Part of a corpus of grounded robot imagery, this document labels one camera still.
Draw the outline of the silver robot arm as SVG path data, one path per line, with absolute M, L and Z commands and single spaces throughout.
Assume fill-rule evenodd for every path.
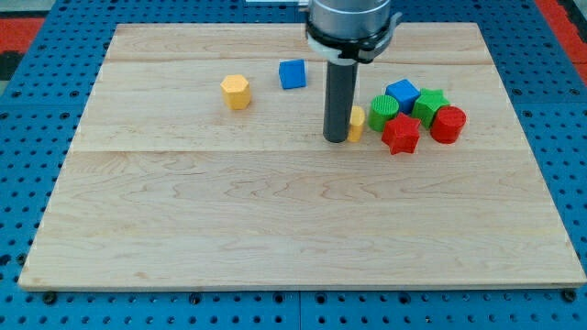
M 391 0 L 310 0 L 309 23 L 337 39 L 363 39 L 388 25 Z

